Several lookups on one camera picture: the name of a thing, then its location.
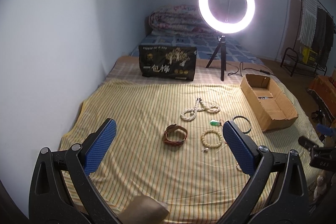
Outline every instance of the tripod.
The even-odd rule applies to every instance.
[[[227,23],[228,18],[229,18],[229,10],[230,10],[230,1],[227,0],[227,8],[226,8],[226,15],[225,15],[225,23]],[[215,59],[219,49],[220,49],[220,79],[224,81],[224,73],[226,71],[226,41],[225,41],[225,36],[222,35],[221,37],[218,37],[218,46],[216,47],[215,51],[213,52],[206,68],[208,68],[212,61]]]

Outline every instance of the blue patterned bedsheet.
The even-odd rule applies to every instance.
[[[166,46],[180,46],[180,47],[197,47],[197,58],[210,59],[214,50],[218,45],[217,39],[214,38],[195,38],[195,37],[169,37],[149,35],[144,38],[140,45],[166,45]],[[139,56],[139,49],[136,47],[131,56]],[[239,43],[230,37],[226,37],[226,60],[237,61],[244,63],[254,63],[263,65],[263,62],[250,53],[247,49],[240,46]]]

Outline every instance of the blue textured pad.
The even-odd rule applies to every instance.
[[[116,134],[117,124],[115,120],[111,120],[85,155],[84,172],[87,176],[96,172]]]
[[[241,137],[236,133],[236,130],[228,122],[224,123],[223,137],[236,158],[241,170],[247,175],[253,175],[256,171],[253,154],[245,145]]]

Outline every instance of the screw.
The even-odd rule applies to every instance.
[[[259,146],[259,150],[261,151],[261,152],[268,152],[268,147],[267,146],[264,146],[264,145],[260,145]]]
[[[44,147],[41,149],[41,154],[45,154],[48,152],[48,148],[47,147]]]
[[[296,150],[294,150],[294,149],[291,150],[291,155],[292,156],[297,156],[298,154],[299,153]]]
[[[78,143],[74,144],[74,145],[71,147],[71,149],[74,150],[74,151],[78,151],[80,148],[81,148],[81,145],[78,144]]]

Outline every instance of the brown leather watch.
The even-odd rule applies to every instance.
[[[182,130],[182,132],[184,133],[184,138],[183,140],[179,140],[179,141],[170,141],[168,140],[168,134],[172,133],[176,130]],[[163,142],[167,145],[171,145],[171,146],[180,146],[184,144],[184,141],[186,140],[188,136],[188,131],[187,129],[185,129],[184,127],[178,126],[177,124],[171,124],[170,126],[167,126],[166,131],[163,133]]]

